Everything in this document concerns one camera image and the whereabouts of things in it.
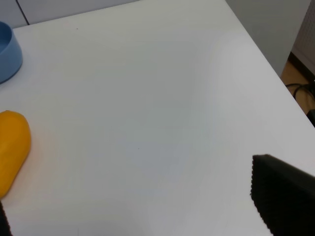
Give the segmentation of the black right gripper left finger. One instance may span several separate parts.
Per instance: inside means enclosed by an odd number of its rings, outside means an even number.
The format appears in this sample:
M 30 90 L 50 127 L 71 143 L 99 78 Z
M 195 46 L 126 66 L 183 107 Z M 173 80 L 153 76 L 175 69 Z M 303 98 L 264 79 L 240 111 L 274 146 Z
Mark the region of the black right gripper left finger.
M 12 236 L 3 205 L 0 202 L 0 236 Z

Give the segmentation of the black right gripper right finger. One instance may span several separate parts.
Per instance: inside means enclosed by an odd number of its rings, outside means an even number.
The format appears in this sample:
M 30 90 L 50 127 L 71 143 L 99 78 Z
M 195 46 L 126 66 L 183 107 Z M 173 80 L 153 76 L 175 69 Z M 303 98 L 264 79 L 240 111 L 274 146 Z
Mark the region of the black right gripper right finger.
M 272 235 L 315 234 L 314 176 L 271 155 L 254 155 L 251 199 Z

